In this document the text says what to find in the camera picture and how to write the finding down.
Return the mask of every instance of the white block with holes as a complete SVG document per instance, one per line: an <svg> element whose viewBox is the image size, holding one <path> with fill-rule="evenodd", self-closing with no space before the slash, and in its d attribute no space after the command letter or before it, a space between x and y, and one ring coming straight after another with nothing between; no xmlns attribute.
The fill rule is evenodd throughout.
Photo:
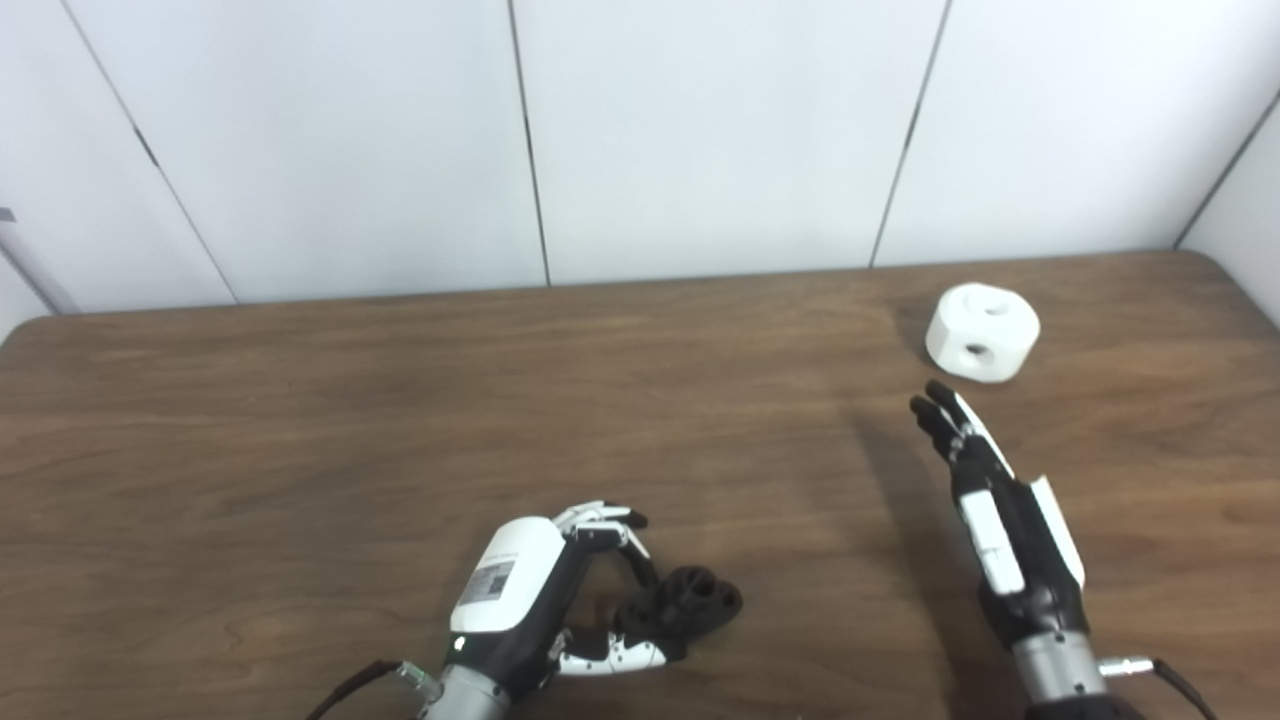
<svg viewBox="0 0 1280 720"><path fill-rule="evenodd" d="M942 293L924 345L940 368L980 383L1018 374L1039 337L1039 316L1023 296L983 283Z"/></svg>

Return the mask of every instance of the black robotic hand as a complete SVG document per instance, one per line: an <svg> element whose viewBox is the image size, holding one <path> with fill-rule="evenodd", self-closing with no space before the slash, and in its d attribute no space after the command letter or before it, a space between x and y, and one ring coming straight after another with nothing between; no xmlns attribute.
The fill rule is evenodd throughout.
<svg viewBox="0 0 1280 720"><path fill-rule="evenodd" d="M1044 477L1016 478L969 405L932 380L916 424L951 466L951 495L982 562L983 612L1006 647L1043 633L1088 634L1084 565Z"/></svg>

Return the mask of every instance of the robotic hand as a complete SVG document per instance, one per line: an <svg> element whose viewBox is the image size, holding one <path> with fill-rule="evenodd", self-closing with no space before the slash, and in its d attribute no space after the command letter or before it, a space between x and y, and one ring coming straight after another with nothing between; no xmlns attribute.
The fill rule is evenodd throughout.
<svg viewBox="0 0 1280 720"><path fill-rule="evenodd" d="M499 720L556 674L611 675L682 660L686 642L737 615L741 594L696 566L659 582L635 536L646 525L644 515L604 501L504 524L453 607L439 680L410 662L379 661L339 685L307 720L388 673L422 696L420 720ZM591 557L605 551L626 559L641 589L618 609L614 628L568 629L564 615Z"/></svg>
<svg viewBox="0 0 1280 720"><path fill-rule="evenodd" d="M916 424L951 468L951 496L982 565L987 623L1018 664L1028 720L1125 720L1140 715L1107 692L1105 678L1155 671L1206 717L1212 711L1160 660L1097 661L1084 615L1084 564L1048 479L1018 479L978 415L933 380L911 398Z"/></svg>

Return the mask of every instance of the panel seam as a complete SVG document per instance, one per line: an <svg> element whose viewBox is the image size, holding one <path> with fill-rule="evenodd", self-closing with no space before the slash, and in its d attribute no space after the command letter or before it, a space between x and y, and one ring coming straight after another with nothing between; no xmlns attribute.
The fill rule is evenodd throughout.
<svg viewBox="0 0 1280 720"><path fill-rule="evenodd" d="M547 231L543 227L543 199L538 190L538 164L534 161L534 135L529 128L529 99L525 96L525 65L520 58L520 32L516 29L516 3L507 0L511 23L511 50L516 59L516 86L520 88L520 117L525 123L525 150L529 152L529 179L534 186L534 215L538 218L538 245L543 251L543 279L552 287L552 265L547 259Z"/></svg>
<svg viewBox="0 0 1280 720"><path fill-rule="evenodd" d="M924 65L924 77L920 79L920 91L915 96L915 109L911 111L911 122L906 126L906 137L902 140L902 152L897 156L897 168L893 169L893 181L888 186L888 197L884 199L884 211L881 214L879 229L876 231L876 243L872 245L872 258L867 263L868 268L876 266L876 258L879 255L881 241L884 240L884 228L888 225L888 214L893 208L893 197L897 195L897 182L902 177L902 167L906 165L906 152L911 147L911 138L915 136L915 123L920 119L920 106L924 105L924 95L929 88L929 78L933 77L933 63L938 59L938 47L942 46L942 33L947 28L947 18L951 15L951 0L942 6L942 17L938 19L938 32L933 36L933 47L929 49L929 59Z"/></svg>
<svg viewBox="0 0 1280 720"><path fill-rule="evenodd" d="M88 55L90 58L93 59L93 64L97 67L99 74L102 76L102 81L106 82L106 86L109 88L111 88L111 95L115 97L115 104L119 105L120 111L124 113L124 118L129 120L129 127L133 128L134 135L138 136L140 142L142 142L142 146L146 149L147 155L151 159L151 163L160 173L160 179L163 179L165 187L169 188L169 195L173 197L173 201L178 205L178 210L182 211L182 217L187 220L187 227L189 227L192 234L196 236L196 241L200 242L200 247L205 251L205 256L209 258L209 263L214 266L214 272L218 273L218 277L223 281L223 286L227 287L227 293L232 296L232 302L239 305L241 300L236 295L236 288L233 288L230 281L227 279L227 273L223 272L221 265L218 264L218 259L214 258L214 251L209 247L209 242L206 242L205 236L200 233L200 228L196 227L196 222L191 218L191 213L187 210L187 205L182 201L182 197L178 196L178 191L174 190L173 181L169 179L169 173L166 173L164 170L164 167L156 161L155 154L151 152L150 143L147 143L146 140L143 140L142 131L138 129L138 123L133 119L133 113L129 111L129 106L124 104L124 97L120 96L120 91L115 87L115 83L111 82L111 76L108 74L106 65L102 64L102 59L99 58L97 51L93 50L93 44L90 42L88 36L84 35L84 28L81 27L79 19L76 17L76 13L72 12L70 5L68 5L68 0L58 0L58 3L63 6L63 12L67 13L67 18L70 19L72 27L76 28L76 33L79 36L81 42L84 44L84 49L88 50Z"/></svg>
<svg viewBox="0 0 1280 720"><path fill-rule="evenodd" d="M1222 183L1226 182L1228 176L1230 176L1231 170L1235 169L1236 163L1239 163L1240 158L1244 156L1244 152L1245 150L1249 149L1249 145L1253 145L1253 138L1258 136L1258 132L1262 129L1262 126L1267 124L1267 118L1271 117L1271 113L1276 109L1277 102L1280 102L1280 91L1276 91L1275 97L1272 97L1267 108L1262 110L1262 117L1258 118L1258 122L1253 123L1253 129L1249 131L1249 135L1244 136L1244 142L1242 142L1240 147L1235 150L1235 155L1231 155L1231 159L1228 160L1226 167L1222 168L1222 173L1219 174L1217 179L1213 181L1213 184L1210 186L1208 193L1204 196L1204 200L1202 200L1199 206L1196 208L1196 211L1192 213L1192 219L1187 222L1187 227L1184 227L1183 232L1180 232L1178 237L1174 240L1174 245L1170 247L1170 250L1181 249L1183 242L1187 240L1187 236L1190 234L1192 228L1196 227L1196 223L1199 220L1201 215L1204 214L1204 209L1208 208L1210 202L1213 201L1213 197L1217 196L1217 191L1222 188Z"/></svg>

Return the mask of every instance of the white robotic hand cover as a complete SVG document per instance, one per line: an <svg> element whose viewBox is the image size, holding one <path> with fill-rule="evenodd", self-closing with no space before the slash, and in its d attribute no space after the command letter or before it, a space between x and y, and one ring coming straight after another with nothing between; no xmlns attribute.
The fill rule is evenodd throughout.
<svg viewBox="0 0 1280 720"><path fill-rule="evenodd" d="M518 518L498 528L449 616L454 633L500 633L529 614L547 584L564 537L548 518Z"/></svg>

